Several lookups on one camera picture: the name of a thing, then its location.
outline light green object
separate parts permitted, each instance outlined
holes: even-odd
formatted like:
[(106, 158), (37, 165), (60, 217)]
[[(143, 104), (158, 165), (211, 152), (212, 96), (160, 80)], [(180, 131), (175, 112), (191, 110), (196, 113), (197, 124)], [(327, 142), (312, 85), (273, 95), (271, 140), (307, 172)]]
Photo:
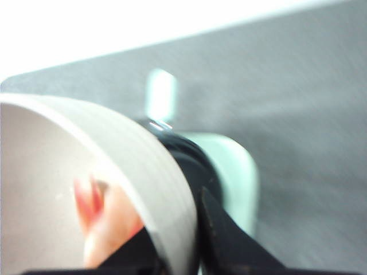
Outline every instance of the light green object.
[(239, 143), (216, 133), (178, 133), (199, 145), (221, 181), (224, 209), (248, 235), (254, 237), (259, 185), (251, 155)]
[(176, 78), (162, 69), (154, 69), (147, 79), (146, 115), (156, 121), (169, 123), (175, 112)]

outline gray carpet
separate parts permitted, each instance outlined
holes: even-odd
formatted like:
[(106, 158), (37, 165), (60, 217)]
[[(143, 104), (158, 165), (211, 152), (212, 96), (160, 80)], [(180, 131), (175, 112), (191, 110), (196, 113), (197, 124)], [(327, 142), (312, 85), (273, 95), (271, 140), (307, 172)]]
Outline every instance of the gray carpet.
[(291, 267), (367, 273), (367, 1), (23, 74), (1, 91), (141, 119), (155, 67), (181, 82), (176, 129), (227, 135), (254, 157), (261, 244)]

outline mint green plastic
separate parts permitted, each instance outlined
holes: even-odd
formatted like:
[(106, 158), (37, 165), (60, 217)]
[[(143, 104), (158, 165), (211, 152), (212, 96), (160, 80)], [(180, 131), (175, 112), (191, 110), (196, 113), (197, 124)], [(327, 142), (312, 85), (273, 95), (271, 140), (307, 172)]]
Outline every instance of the mint green plastic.
[(239, 143), (216, 133), (179, 132), (199, 145), (215, 167), (224, 194), (224, 209), (254, 237), (259, 182), (251, 155)]

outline gray floor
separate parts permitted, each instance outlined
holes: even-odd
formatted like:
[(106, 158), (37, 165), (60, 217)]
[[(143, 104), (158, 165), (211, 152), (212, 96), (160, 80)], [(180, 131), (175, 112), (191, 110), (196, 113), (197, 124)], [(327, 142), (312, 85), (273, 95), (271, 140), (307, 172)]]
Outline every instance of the gray floor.
[(260, 243), (291, 267), (367, 273), (367, 1), (23, 74), (1, 91), (141, 119), (155, 67), (181, 82), (176, 129), (227, 135), (255, 158)]

